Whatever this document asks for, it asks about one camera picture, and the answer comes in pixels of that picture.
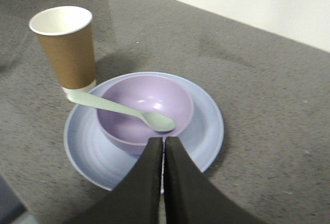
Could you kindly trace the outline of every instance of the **paper cup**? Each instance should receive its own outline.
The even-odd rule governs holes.
[[[96,85],[92,13],[77,6],[60,6],[37,13],[29,22],[64,92],[89,91]]]

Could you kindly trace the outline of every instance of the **gray countertop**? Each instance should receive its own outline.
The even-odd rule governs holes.
[[[205,174],[229,198],[269,223],[329,222],[329,53],[173,0],[0,0],[0,173],[40,223],[107,194],[65,154],[74,105],[28,28],[61,5],[93,13],[98,83],[159,71],[210,93],[225,137]]]

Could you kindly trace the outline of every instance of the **lavender bowl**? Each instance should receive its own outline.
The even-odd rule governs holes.
[[[150,137],[179,135],[190,123],[194,102],[179,83],[159,75],[139,74],[110,85],[102,97],[144,111],[154,111],[172,118],[176,128],[157,132],[140,119],[98,109],[97,119],[102,132],[118,148],[141,154]]]

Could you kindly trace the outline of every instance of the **spoon handle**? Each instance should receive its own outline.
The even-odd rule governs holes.
[[[76,104],[123,113],[135,117],[139,117],[141,113],[139,110],[79,90],[71,90],[67,94],[67,98]]]

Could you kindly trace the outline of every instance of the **plate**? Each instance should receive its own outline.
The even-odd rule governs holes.
[[[195,83],[167,73],[131,73],[109,79],[90,93],[101,96],[110,85],[138,74],[168,77],[180,83],[191,94],[195,112],[188,127],[179,135],[181,142],[201,172],[217,157],[224,134],[220,110],[212,97]],[[64,146],[76,170],[95,185],[112,190],[132,169],[139,155],[127,153],[113,145],[102,133],[96,109],[75,105],[64,128]]]

